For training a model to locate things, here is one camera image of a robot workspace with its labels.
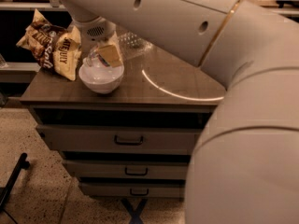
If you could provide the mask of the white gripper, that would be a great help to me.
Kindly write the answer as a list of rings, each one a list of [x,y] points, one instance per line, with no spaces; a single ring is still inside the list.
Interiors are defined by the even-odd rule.
[[[116,31],[116,25],[101,16],[91,13],[89,10],[79,7],[67,0],[61,0],[70,14],[73,24],[81,33],[82,50],[89,51],[93,46],[101,42],[107,42]],[[113,68],[122,66],[122,59],[118,49],[114,45],[107,45],[98,50],[103,61]]]

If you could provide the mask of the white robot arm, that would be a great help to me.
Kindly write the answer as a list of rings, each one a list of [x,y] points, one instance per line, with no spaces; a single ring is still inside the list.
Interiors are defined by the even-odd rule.
[[[226,89],[192,154],[186,224],[299,224],[299,33],[243,0],[62,0]]]

